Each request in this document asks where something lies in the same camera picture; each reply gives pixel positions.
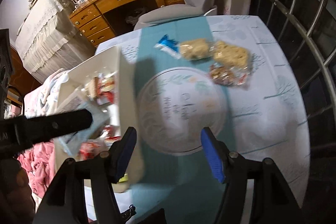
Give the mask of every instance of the pink blanket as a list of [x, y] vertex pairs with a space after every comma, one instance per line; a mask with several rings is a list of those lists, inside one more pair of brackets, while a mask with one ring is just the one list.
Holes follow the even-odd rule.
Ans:
[[18, 160], [27, 171], [31, 190], [43, 198], [55, 175], [54, 144], [52, 142], [36, 144], [24, 155], [20, 155]]

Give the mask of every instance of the blue gripper pad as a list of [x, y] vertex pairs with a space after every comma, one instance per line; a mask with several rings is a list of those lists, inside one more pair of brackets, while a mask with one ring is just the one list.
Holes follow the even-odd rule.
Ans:
[[203, 151], [208, 160], [208, 163], [211, 168], [212, 175], [216, 178], [220, 183], [224, 183], [225, 175], [223, 170], [223, 162], [219, 157], [216, 148], [208, 137], [206, 131], [202, 129], [201, 131], [201, 143], [203, 147]]

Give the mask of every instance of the white tablecloth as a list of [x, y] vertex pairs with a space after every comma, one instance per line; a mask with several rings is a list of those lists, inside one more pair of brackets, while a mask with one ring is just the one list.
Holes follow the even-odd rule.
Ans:
[[[251, 160], [271, 157], [302, 206], [310, 165], [309, 131], [300, 89], [285, 55], [259, 17], [210, 16], [207, 21], [215, 40], [252, 53], [248, 89], [228, 89], [237, 151]], [[101, 43], [95, 54], [120, 44], [128, 62], [136, 63], [140, 38], [141, 30], [112, 38]], [[252, 185], [248, 182], [249, 197]], [[130, 190], [122, 195], [131, 201]], [[245, 210], [242, 223], [248, 223], [248, 215]]]

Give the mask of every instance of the metal railing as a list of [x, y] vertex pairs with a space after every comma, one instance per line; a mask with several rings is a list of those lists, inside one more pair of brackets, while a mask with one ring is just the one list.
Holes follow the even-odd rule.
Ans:
[[[269, 22], [270, 22], [270, 19], [272, 17], [272, 14], [273, 14], [273, 11], [274, 11], [275, 7], [277, 7], [286, 16], [286, 21], [283, 25], [283, 28], [282, 28], [277, 40], [280, 41], [280, 39], [283, 37], [288, 23], [291, 23], [296, 28], [296, 30], [299, 32], [299, 34], [302, 37], [302, 42], [301, 42], [299, 48], [296, 50], [296, 52], [293, 54], [293, 56], [289, 59], [289, 62], [292, 63], [293, 60], [295, 60], [295, 58], [299, 55], [303, 46], [307, 45], [309, 47], [313, 57], [315, 58], [318, 66], [319, 66], [317, 71], [315, 71], [312, 74], [312, 76], [310, 76], [307, 80], [304, 81], [304, 83], [302, 83], [300, 85], [300, 89], [302, 90], [303, 88], [307, 87], [321, 73], [323, 78], [324, 78], [324, 81], [325, 81], [325, 84], [326, 84], [326, 87], [327, 87], [327, 91], [329, 93], [331, 104], [318, 109], [314, 113], [308, 114], [307, 119], [309, 120], [313, 117], [321, 115], [322, 113], [324, 113], [325, 111], [327, 111], [329, 109], [333, 109], [334, 122], [336, 124], [336, 88], [335, 88], [335, 83], [334, 83], [333, 78], [331, 76], [330, 70], [328, 68], [328, 65], [330, 64], [330, 62], [334, 59], [334, 57], [336, 55], [336, 48], [333, 49], [333, 51], [329, 54], [329, 56], [327, 58], [324, 58], [323, 55], [321, 54], [320, 50], [318, 49], [316, 43], [312, 39], [312, 33], [316, 28], [316, 24], [317, 24], [317, 22], [318, 22], [318, 20], [321, 16], [323, 8], [326, 6], [327, 0], [320, 0], [318, 10], [315, 14], [315, 17], [314, 17], [310, 27], [308, 28], [308, 30], [306, 30], [305, 27], [303, 26], [303, 24], [301, 24], [300, 21], [293, 15], [293, 11], [294, 11], [295, 4], [296, 4], [297, 0], [292, 0], [291, 6], [290, 6], [289, 9], [287, 7], [285, 7], [285, 5], [283, 5], [279, 0], [270, 0], [270, 1], [272, 2], [272, 6], [271, 6], [271, 9], [270, 9], [270, 12], [269, 12], [269, 15], [268, 15], [268, 19], [267, 19], [267, 22], [266, 22], [267, 26], [269, 26]], [[258, 0], [257, 12], [259, 11], [259, 8], [260, 8], [260, 0]]]

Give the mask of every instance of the white fabric cover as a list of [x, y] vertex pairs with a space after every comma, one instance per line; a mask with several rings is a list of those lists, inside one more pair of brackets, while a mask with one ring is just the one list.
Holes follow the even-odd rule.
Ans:
[[60, 68], [72, 69], [95, 53], [68, 18], [69, 0], [38, 0], [16, 39], [24, 68], [43, 83]]
[[199, 7], [192, 7], [185, 4], [169, 5], [158, 8], [139, 17], [134, 30], [176, 19], [198, 17], [203, 14], [203, 10]]

